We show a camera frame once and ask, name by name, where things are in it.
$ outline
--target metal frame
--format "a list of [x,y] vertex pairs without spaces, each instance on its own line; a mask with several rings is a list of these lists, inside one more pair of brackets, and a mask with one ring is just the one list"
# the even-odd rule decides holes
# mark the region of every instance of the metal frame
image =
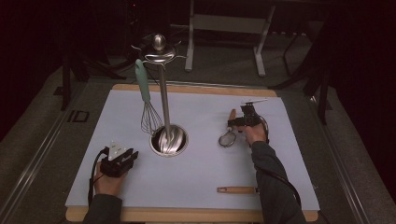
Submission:
[[40,145],[40,148],[37,149],[35,155],[30,160],[30,162],[26,165],[24,170],[22,171],[16,185],[8,195],[8,198],[5,200],[4,204],[0,208],[0,223],[6,224],[8,223],[14,213],[17,211],[23,197],[26,192],[35,181],[35,177],[37,176],[41,165],[44,163],[44,160],[47,158],[48,154],[52,150],[52,145],[55,143],[59,131],[61,130],[63,124],[66,121],[67,115],[70,114],[71,108],[76,102],[74,98],[77,98],[81,95],[82,91],[85,88],[84,83],[77,83],[76,92],[71,96],[70,105],[66,106],[65,110],[61,111],[58,115],[57,119],[52,124],[49,132],[47,133],[45,139]]
[[256,60],[257,71],[260,77],[265,76],[264,64],[262,62],[262,47],[268,35],[268,30],[271,24],[276,7],[272,5],[267,13],[267,18],[251,19],[251,18],[236,18],[194,14],[194,0],[190,0],[190,25],[189,25],[189,46],[187,48],[187,60],[185,70],[192,71],[192,62],[194,55],[194,29],[200,30],[216,30],[227,32],[241,32],[260,34],[259,44],[253,48],[254,58]]
[[361,199],[359,198],[359,195],[355,190],[355,187],[353,186],[352,180],[349,177],[347,168],[344,165],[343,160],[341,159],[341,156],[338,152],[337,146],[334,143],[332,135],[329,129],[327,128],[327,126],[323,125],[321,123],[320,118],[317,117],[318,115],[318,113],[316,112],[317,107],[318,107],[318,103],[315,97],[313,96],[310,99],[309,109],[312,112],[312,116],[317,118],[316,121],[319,126],[319,129],[321,130],[320,135],[324,137],[324,141],[326,142],[326,145],[330,150],[330,159],[332,161],[332,164],[334,165],[334,171],[337,174],[338,179],[340,180],[341,187],[344,190],[351,211],[355,216],[357,223],[369,224],[371,223],[370,218],[368,218],[367,213],[363,208],[363,205],[361,204]]

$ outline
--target wooden board edge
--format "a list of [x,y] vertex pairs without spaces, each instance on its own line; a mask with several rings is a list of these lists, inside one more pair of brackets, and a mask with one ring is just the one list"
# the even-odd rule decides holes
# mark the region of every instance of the wooden board edge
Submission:
[[[86,206],[70,206],[66,219],[80,222],[88,212]],[[307,222],[318,219],[317,211],[304,211]],[[121,221],[132,222],[260,222],[262,211],[192,208],[122,208]]]
[[[244,89],[244,88],[230,88],[230,87],[197,87],[197,86],[168,85],[166,89],[168,92],[277,97],[276,92],[273,90],[258,90],[258,89],[248,89],[248,88]],[[113,86],[112,90],[139,91],[139,86],[133,84],[116,84]],[[149,90],[160,91],[160,87],[150,85]]]

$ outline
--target wire whisk head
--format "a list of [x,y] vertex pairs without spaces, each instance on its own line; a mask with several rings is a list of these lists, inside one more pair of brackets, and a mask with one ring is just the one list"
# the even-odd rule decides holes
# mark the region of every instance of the wire whisk head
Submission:
[[142,131],[153,136],[163,126],[163,121],[150,102],[145,103],[140,123]]

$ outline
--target white board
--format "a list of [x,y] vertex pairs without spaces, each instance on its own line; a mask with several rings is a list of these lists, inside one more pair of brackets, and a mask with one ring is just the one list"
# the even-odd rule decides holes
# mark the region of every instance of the white board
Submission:
[[[151,103],[162,116],[161,95],[151,92]],[[143,101],[139,91],[111,91],[91,142],[78,170],[66,206],[87,206],[88,180],[98,152],[111,141],[139,151],[127,175],[120,197],[125,207],[213,208],[261,210],[259,195],[217,193],[217,187],[256,187],[251,151],[242,133],[232,147],[218,143],[226,132],[231,109],[243,115],[240,105],[261,97],[168,92],[171,123],[189,135],[187,148],[165,158],[149,146],[149,135],[140,128]],[[290,125],[286,108],[278,97],[255,104],[269,125],[270,146],[297,188],[303,210],[318,211],[318,199]]]

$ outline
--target black cable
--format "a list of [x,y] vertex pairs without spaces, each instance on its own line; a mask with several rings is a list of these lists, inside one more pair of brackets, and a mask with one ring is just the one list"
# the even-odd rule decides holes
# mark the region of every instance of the black cable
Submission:
[[327,218],[324,216],[324,214],[322,213],[321,210],[319,210],[318,213],[323,217],[323,219],[324,219],[324,221],[325,221],[326,223],[330,224],[329,219],[327,219]]
[[257,171],[260,171],[260,172],[262,172],[262,173],[264,173],[266,175],[269,175],[269,176],[279,180],[280,182],[284,183],[286,186],[288,186],[293,191],[293,194],[294,194],[294,197],[296,198],[297,204],[299,204],[300,207],[301,207],[300,194],[298,193],[297,189],[287,179],[285,179],[283,176],[281,176],[281,175],[279,175],[279,174],[277,174],[275,172],[262,169],[261,167],[258,167],[256,165],[254,165],[254,168]]
[[60,221],[57,222],[57,224],[62,224],[62,223],[64,223],[66,220],[67,220],[66,217],[63,217]]
[[262,122],[262,127],[264,128],[264,132],[265,132],[265,136],[266,136],[266,143],[269,144],[270,143],[270,138],[268,136],[268,134],[270,133],[270,129],[268,128],[268,123],[267,120],[265,120],[262,116],[258,115],[256,113],[256,116],[258,116]]
[[93,181],[93,177],[95,175],[95,168],[96,168],[96,163],[99,160],[99,157],[102,154],[108,154],[108,147],[105,147],[104,149],[102,149],[99,154],[96,156],[95,160],[93,161],[93,167],[92,167],[92,172],[91,172],[91,178],[90,178],[90,188],[88,190],[88,206],[91,206],[91,202],[92,202],[92,198],[93,198],[93,184],[95,183],[96,180],[98,180],[99,178],[97,178],[95,181]]
[[150,73],[150,69],[148,68],[148,67],[146,67],[145,66],[145,68],[146,68],[146,71],[148,72],[148,75],[152,78],[152,80],[155,82],[155,84],[157,84],[157,86],[159,86],[160,85],[160,83],[158,83],[157,82],[157,80],[155,79],[155,77]]
[[100,178],[102,178],[102,176],[104,176],[104,175],[101,175],[101,176],[97,177],[95,180],[93,180],[93,184],[95,184],[96,181],[98,181]]

